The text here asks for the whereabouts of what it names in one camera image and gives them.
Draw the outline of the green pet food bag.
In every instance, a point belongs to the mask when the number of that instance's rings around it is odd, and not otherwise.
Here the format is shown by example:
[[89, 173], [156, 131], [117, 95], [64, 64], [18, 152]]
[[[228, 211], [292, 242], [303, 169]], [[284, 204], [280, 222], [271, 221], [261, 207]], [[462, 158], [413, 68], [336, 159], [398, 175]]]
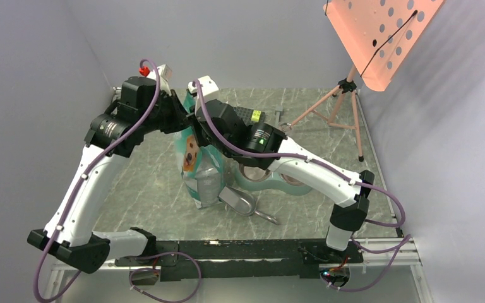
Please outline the green pet food bag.
[[174, 152], [184, 187], [197, 209], [221, 203], [225, 182], [220, 152], [212, 145], [198, 146], [191, 126], [174, 135]]

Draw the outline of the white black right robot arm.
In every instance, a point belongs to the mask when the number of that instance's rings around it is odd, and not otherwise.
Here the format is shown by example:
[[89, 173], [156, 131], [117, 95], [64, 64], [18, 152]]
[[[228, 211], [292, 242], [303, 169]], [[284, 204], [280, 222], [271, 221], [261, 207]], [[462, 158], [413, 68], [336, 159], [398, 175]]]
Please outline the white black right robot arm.
[[231, 105], [217, 99], [197, 100], [192, 123], [199, 144], [212, 145], [243, 166], [292, 177], [331, 199], [334, 206], [323, 254], [334, 263], [347, 255], [351, 236], [368, 215], [372, 172], [341, 169], [267, 123], [248, 126]]

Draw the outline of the metal food scoop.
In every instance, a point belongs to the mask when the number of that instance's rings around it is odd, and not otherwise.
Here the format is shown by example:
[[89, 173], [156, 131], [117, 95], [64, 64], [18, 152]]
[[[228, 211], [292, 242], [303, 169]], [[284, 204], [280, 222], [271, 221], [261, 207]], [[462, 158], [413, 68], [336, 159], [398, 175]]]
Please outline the metal food scoop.
[[256, 215], [272, 224], [280, 225], [280, 222], [275, 217], [257, 209], [257, 200], [249, 193], [226, 186], [221, 190], [219, 200], [239, 215], [245, 217]]

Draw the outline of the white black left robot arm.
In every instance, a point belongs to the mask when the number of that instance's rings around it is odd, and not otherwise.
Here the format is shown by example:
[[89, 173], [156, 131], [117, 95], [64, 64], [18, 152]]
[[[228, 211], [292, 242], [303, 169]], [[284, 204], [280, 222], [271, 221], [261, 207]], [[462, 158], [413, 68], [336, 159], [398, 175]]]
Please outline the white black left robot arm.
[[90, 123], [79, 167], [57, 212], [27, 242], [84, 273], [108, 259], [131, 257], [150, 264], [158, 253], [156, 237], [131, 227], [124, 232], [96, 232], [94, 225], [114, 178], [146, 134], [176, 133], [185, 128], [186, 110], [165, 77], [132, 76], [121, 94]]

